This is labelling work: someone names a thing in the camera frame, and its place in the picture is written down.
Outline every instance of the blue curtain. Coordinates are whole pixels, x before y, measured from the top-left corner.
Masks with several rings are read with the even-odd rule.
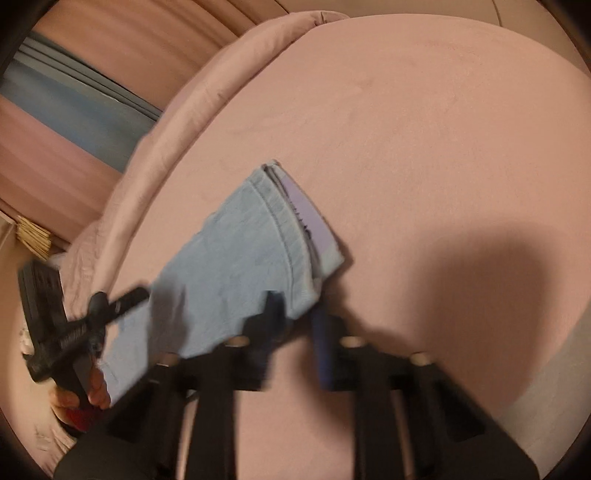
[[[0,95],[120,172],[162,113],[35,33],[6,69]]]

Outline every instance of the pink curtain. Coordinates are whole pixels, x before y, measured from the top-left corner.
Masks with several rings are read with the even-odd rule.
[[[285,14],[275,0],[60,0],[35,31],[164,109],[218,50]]]
[[[0,96],[0,199],[20,214],[71,242],[120,175]]]
[[[275,0],[60,0],[35,31],[164,109],[221,48],[285,15]],[[0,98],[0,200],[65,240],[119,173]]]

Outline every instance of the folded clothing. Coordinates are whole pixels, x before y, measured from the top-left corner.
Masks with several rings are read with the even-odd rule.
[[[149,302],[119,321],[99,361],[116,402],[164,352],[190,357],[239,334],[267,291],[289,319],[342,263],[322,217],[277,163],[255,170],[164,267]]]

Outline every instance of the red object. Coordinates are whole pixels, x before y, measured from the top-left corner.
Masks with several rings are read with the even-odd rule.
[[[100,420],[104,413],[105,411],[99,407],[77,408],[75,410],[68,410],[67,416],[76,430],[88,432],[90,427]]]

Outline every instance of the bed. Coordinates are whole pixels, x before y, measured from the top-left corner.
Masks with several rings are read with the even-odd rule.
[[[215,55],[140,142],[64,259],[66,307],[152,281],[275,159],[347,259],[330,307],[384,351],[431,352],[552,475],[591,412],[590,127],[589,78],[508,30],[438,15],[270,20]],[[240,395],[240,478],[350,477],[348,399],[321,392],[311,362],[295,338],[269,390]],[[30,431],[43,427],[20,425],[41,458]]]

